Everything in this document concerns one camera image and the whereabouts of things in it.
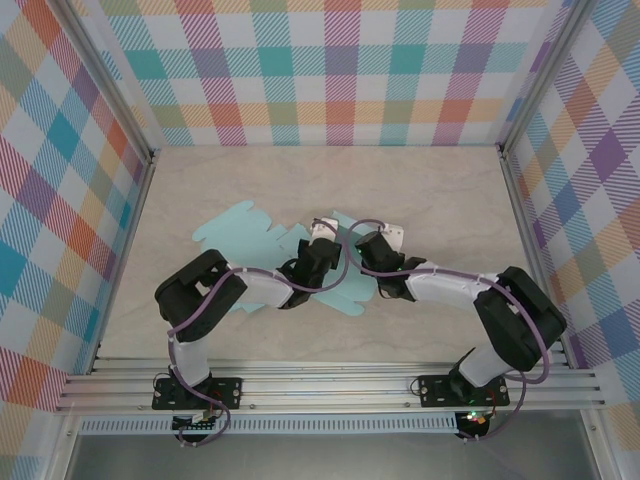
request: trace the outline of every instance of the plaid wall panel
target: plaid wall panel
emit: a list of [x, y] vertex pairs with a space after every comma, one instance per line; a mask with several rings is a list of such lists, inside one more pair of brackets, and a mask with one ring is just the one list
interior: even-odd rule
[[579, 363], [640, 477], [640, 2], [600, 0], [513, 152]]
[[558, 38], [558, 35], [562, 31], [564, 23], [567, 20], [567, 17], [569, 16], [569, 12], [571, 11], [571, 7], [573, 6], [574, 3], [575, 3], [575, 0], [562, 1], [562, 6], [558, 10], [558, 13], [556, 14], [556, 18], [553, 20], [553, 24], [551, 25], [551, 28], [547, 32], [544, 42], [542, 43], [542, 46], [540, 47], [540, 50], [536, 55], [536, 59], [533, 61], [533, 63], [531, 64], [531, 68], [529, 68], [529, 71], [527, 72], [525, 81], [522, 83], [522, 86], [520, 87], [520, 91], [518, 92], [518, 96], [516, 97], [515, 102], [513, 102], [513, 105], [511, 106], [511, 110], [509, 110], [509, 115], [507, 115], [507, 120], [504, 122], [504, 125], [500, 130], [500, 134], [498, 135], [498, 138], [497, 138], [498, 143], [503, 143], [507, 134], [509, 133], [511, 126], [513, 125], [513, 121], [518, 115], [518, 112], [520, 111], [520, 107], [522, 106], [522, 103], [527, 98], [527, 95], [529, 95], [529, 92], [531, 91], [531, 88], [533, 87], [533, 84], [535, 83], [535, 80], [538, 77], [538, 72], [540, 71], [540, 68], [544, 64], [544, 61], [547, 59], [549, 52], [551, 52], [551, 46], [553, 45], [553, 42], [556, 41], [556, 39]]
[[0, 479], [34, 478], [111, 289], [143, 159], [45, 0], [0, 0]]
[[171, 145], [493, 144], [561, 3], [100, 1]]

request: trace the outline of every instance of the black mounting plate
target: black mounting plate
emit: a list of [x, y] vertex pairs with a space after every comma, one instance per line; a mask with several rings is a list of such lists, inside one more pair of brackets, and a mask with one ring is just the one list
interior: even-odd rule
[[476, 389], [471, 400], [467, 403], [460, 400], [451, 390], [449, 380], [448, 375], [419, 376], [417, 392], [420, 394], [420, 405], [422, 407], [493, 407], [491, 393], [495, 395], [497, 407], [509, 405], [509, 392], [503, 377], [496, 377], [483, 388]]
[[[214, 378], [197, 385], [196, 389], [205, 395], [219, 400], [229, 410], [240, 408], [242, 398], [242, 379], [237, 377]], [[187, 392], [172, 375], [159, 378], [154, 385], [153, 410], [209, 410], [210, 403]]]

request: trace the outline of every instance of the light blue cloth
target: light blue cloth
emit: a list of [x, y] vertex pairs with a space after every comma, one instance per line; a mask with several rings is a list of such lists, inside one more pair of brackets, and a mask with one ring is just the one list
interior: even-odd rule
[[[253, 201], [245, 200], [226, 212], [208, 221], [193, 234], [193, 240], [202, 242], [200, 250], [210, 248], [219, 250], [225, 258], [236, 265], [259, 267], [274, 270], [291, 258], [296, 258], [298, 241], [309, 240], [310, 234], [300, 224], [287, 230], [282, 225], [271, 227], [271, 218], [263, 210], [252, 208]], [[334, 211], [332, 218], [339, 221], [339, 232], [343, 235], [355, 220]], [[359, 258], [354, 243], [371, 228], [361, 225], [356, 228], [351, 238], [351, 253]], [[336, 270], [330, 270], [324, 279], [324, 285], [335, 282], [344, 268], [345, 255], [340, 255], [340, 263]], [[311, 298], [330, 306], [346, 315], [357, 316], [364, 313], [364, 306], [359, 302], [371, 300], [376, 291], [376, 281], [361, 275], [358, 269], [349, 269], [346, 278], [336, 288], [323, 293], [314, 294]], [[243, 308], [253, 312], [262, 307], [261, 304], [238, 303], [231, 311]]]

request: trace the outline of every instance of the marble surface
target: marble surface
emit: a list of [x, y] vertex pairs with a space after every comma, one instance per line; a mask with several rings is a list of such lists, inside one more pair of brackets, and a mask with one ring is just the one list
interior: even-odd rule
[[[167, 356], [157, 286], [200, 252], [203, 223], [254, 200], [274, 224], [333, 209], [405, 228], [403, 251], [466, 271], [525, 267], [493, 147], [174, 147], [163, 150], [102, 341], [103, 357]], [[227, 315], [211, 358], [453, 362], [486, 338], [477, 316], [384, 300], [362, 316], [319, 302]]]

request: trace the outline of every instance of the gray floor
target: gray floor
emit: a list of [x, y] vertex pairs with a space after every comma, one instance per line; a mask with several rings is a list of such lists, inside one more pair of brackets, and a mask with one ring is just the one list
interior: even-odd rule
[[193, 450], [171, 436], [80, 437], [69, 480], [590, 480], [577, 412], [525, 412], [486, 444], [453, 435], [226, 435]]
[[[406, 230], [403, 251], [475, 272], [525, 266], [493, 147], [167, 148], [161, 156], [111, 318], [103, 357], [165, 357], [153, 293], [199, 254], [193, 232], [244, 200], [273, 224], [308, 225], [334, 209]], [[316, 301], [229, 314], [211, 358], [455, 362], [486, 337], [477, 315], [379, 298], [350, 317]]]

